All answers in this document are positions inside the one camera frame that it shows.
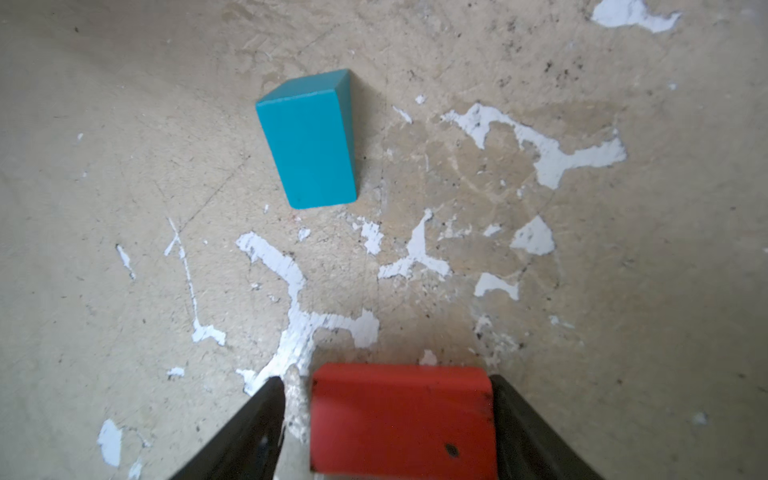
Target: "dark stain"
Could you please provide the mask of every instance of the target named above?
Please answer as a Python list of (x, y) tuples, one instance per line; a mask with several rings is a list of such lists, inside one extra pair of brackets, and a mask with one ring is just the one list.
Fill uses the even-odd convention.
[(450, 455), (451, 458), (458, 458), (458, 449), (456, 448), (456, 445), (453, 445), (452, 443), (446, 443), (445, 451), (448, 452), (448, 455)]

